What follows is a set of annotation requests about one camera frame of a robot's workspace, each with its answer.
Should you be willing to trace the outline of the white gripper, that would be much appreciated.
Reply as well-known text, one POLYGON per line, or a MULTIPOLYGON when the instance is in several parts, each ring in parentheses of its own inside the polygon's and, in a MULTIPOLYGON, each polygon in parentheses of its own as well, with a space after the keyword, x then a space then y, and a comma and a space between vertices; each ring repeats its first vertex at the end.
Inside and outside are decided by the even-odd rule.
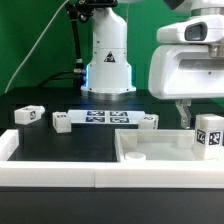
POLYGON ((181 127, 191 126, 190 99, 224 97, 224 59, 211 58, 206 45, 163 45, 153 53, 150 93, 159 99, 177 99, 181 127))

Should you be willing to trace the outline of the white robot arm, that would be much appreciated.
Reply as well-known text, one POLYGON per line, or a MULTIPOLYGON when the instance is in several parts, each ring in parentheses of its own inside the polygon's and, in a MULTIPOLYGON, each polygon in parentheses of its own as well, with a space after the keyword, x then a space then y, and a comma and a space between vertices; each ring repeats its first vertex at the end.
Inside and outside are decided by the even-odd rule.
MULTIPOLYGON (((115 100, 136 90, 127 62, 127 24, 112 10, 115 3, 138 0, 85 0, 93 9, 93 57, 83 93, 115 100)), ((170 10, 189 13, 182 22, 157 31, 161 44, 151 59, 149 91, 174 99, 181 126, 189 128, 193 99, 224 97, 224 0, 163 0, 170 10)))

